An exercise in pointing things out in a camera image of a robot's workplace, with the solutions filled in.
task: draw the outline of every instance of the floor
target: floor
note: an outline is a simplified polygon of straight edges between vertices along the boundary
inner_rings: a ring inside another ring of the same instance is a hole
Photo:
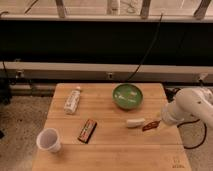
[[[36,154],[36,136],[42,130],[51,97],[14,96],[9,105],[0,105],[0,170],[30,171]],[[187,146],[200,142],[203,136],[201,122],[180,128]],[[212,171],[213,130],[208,128],[207,140],[194,150],[186,150],[192,171]]]

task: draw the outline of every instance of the black cable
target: black cable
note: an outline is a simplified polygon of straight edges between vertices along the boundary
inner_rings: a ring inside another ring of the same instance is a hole
[[[7,83],[9,83],[10,79],[9,79],[9,75],[8,75],[4,60],[2,60],[2,65],[3,65],[3,68],[4,68],[4,73],[5,73],[5,76],[6,76],[6,79],[7,79]]]
[[[0,19],[2,18],[2,15],[3,15],[3,14],[9,14],[9,11],[3,11],[3,12],[1,12],[1,13],[0,13]]]
[[[186,124],[193,124],[193,123],[196,123],[198,121],[200,121],[200,119],[197,119],[195,121],[190,121],[190,122],[184,122],[184,123],[177,125],[177,127],[179,128],[180,126],[183,126],[183,125],[186,125]],[[196,148],[200,147],[201,145],[203,145],[203,143],[206,140],[206,136],[207,136],[207,126],[206,126],[205,123],[203,123],[203,125],[204,125],[204,136],[203,136],[202,141],[199,144],[192,146],[192,147],[183,146],[185,149],[192,150],[192,149],[196,149]]]
[[[129,80],[138,72],[138,70],[139,70],[139,68],[141,67],[141,65],[143,65],[143,63],[145,62],[146,58],[149,56],[149,54],[150,54],[152,48],[153,48],[154,45],[155,45],[155,42],[156,42],[157,38],[158,38],[158,34],[159,34],[159,30],[160,30],[160,25],[161,25],[161,22],[162,22],[162,18],[163,18],[163,13],[162,13],[161,16],[160,16],[160,20],[159,20],[158,25],[157,25],[157,27],[156,27],[156,31],[155,31],[155,34],[154,34],[154,36],[153,36],[153,39],[152,39],[152,41],[151,41],[151,43],[150,43],[149,48],[147,49],[145,55],[144,55],[144,56],[142,57],[142,59],[140,60],[140,63],[139,63],[139,65],[138,65],[138,67],[136,68],[136,70],[135,70],[124,82],[129,81]]]
[[[24,11],[24,13],[27,14],[38,1],[39,0],[33,1],[32,4],[30,4],[30,6]]]

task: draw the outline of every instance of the white paper cup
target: white paper cup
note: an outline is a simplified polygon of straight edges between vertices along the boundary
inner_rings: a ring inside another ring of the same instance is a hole
[[[54,128],[44,129],[38,134],[36,144],[41,150],[58,152],[61,148],[58,131]]]

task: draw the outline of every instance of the wooden table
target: wooden table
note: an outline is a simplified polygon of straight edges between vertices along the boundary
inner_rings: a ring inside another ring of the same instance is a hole
[[[63,106],[77,86],[83,89],[75,115]],[[167,103],[161,84],[135,84],[144,99],[139,108],[124,111],[112,100],[118,84],[58,84],[45,127],[59,131],[62,150],[57,154],[38,150],[33,171],[188,171],[191,170],[176,126],[142,132],[127,129],[126,119],[143,117],[146,123]],[[77,137],[88,118],[98,125],[89,144]]]

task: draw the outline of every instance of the bottle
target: bottle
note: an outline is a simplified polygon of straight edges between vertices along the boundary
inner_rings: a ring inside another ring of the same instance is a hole
[[[81,94],[81,87],[77,86],[75,88],[75,90],[73,90],[70,95],[67,98],[67,101],[64,105],[64,110],[66,111],[66,114],[74,114],[77,106],[78,106],[78,102],[80,99],[80,94]]]

